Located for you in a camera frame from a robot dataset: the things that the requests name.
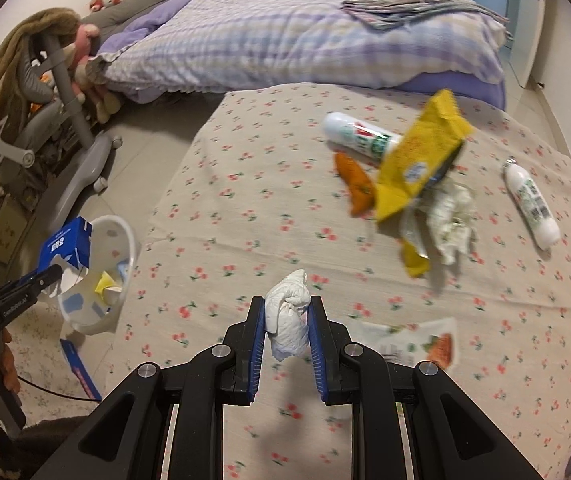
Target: brown blanket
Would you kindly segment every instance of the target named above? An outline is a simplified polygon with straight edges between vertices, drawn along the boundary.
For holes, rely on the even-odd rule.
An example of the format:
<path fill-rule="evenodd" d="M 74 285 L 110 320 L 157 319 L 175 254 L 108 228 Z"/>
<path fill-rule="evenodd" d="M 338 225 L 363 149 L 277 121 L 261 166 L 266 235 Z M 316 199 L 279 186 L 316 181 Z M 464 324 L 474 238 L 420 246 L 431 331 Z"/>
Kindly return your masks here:
<path fill-rule="evenodd" d="M 28 113 L 28 103 L 18 86 L 16 69 L 27 48 L 28 38 L 45 29 L 60 37 L 61 46 L 72 43 L 79 16 L 72 9 L 45 9 L 23 20 L 0 46 L 0 119 L 8 116 L 3 140 L 14 142 Z"/>

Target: white bottle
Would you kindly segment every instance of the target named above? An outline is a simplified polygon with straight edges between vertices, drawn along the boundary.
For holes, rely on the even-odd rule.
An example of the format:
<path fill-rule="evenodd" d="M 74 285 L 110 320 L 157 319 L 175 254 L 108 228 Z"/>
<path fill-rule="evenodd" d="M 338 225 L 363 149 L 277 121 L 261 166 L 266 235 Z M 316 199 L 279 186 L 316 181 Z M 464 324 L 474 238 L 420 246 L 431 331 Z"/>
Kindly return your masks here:
<path fill-rule="evenodd" d="M 332 142 L 352 148 L 377 161 L 394 150 L 401 140 L 398 134 L 341 112 L 326 115 L 323 130 Z"/>
<path fill-rule="evenodd" d="M 513 156 L 505 161 L 505 184 L 525 216 L 536 244 L 544 251 L 561 239 L 561 229 L 541 195 L 539 187 Z"/>

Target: cherry print tablecloth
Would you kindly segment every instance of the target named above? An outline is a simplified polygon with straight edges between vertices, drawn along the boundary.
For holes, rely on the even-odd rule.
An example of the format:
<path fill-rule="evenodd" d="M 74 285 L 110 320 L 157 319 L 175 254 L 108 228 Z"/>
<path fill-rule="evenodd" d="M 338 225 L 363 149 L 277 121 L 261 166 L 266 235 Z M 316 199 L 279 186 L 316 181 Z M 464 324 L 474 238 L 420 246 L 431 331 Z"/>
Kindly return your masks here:
<path fill-rule="evenodd" d="M 108 389 L 140 362 L 187 362 L 246 317 L 252 296 L 304 268 L 333 319 L 455 317 L 460 359 L 451 377 L 544 478 L 563 478 L 571 454 L 571 160 L 503 112 L 458 102 L 476 131 L 453 177 L 477 192 L 478 240 L 455 270 L 436 266 L 412 280 L 395 238 L 371 215 L 349 216 L 319 123 L 342 111 L 403 133 L 425 97 L 313 84 L 228 94 L 151 219 L 108 356 Z M 509 155 L 534 175 L 563 231 L 550 254 L 533 245 L 505 190 Z M 267 350 L 256 402 L 227 408 L 225 419 L 225 478 L 349 477 L 349 422 L 320 402 L 309 357 L 280 364 Z"/>

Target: dark sleeve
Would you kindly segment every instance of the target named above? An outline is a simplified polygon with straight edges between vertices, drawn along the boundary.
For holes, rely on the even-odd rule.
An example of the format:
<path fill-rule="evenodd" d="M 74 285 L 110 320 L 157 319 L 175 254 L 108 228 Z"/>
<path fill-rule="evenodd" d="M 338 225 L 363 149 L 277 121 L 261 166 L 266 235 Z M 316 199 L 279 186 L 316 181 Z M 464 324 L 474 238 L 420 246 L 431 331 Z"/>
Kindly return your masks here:
<path fill-rule="evenodd" d="M 85 420 L 84 416 L 44 420 L 11 441 L 0 428 L 0 480 L 28 480 Z"/>

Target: white plastic basket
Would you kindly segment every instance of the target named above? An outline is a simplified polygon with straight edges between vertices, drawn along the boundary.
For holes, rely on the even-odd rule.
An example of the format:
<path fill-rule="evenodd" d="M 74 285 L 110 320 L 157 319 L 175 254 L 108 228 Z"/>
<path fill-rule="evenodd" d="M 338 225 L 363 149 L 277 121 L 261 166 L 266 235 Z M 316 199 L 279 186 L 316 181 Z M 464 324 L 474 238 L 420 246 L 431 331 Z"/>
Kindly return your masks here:
<path fill-rule="evenodd" d="M 140 244 L 130 225 L 114 215 L 90 222 L 92 238 L 89 269 L 79 281 L 56 296 L 63 319 L 77 332 L 94 335 L 116 328 L 136 265 Z M 117 265 L 126 261 L 123 290 L 118 300 L 108 305 L 94 290 L 104 271 L 117 275 Z"/>

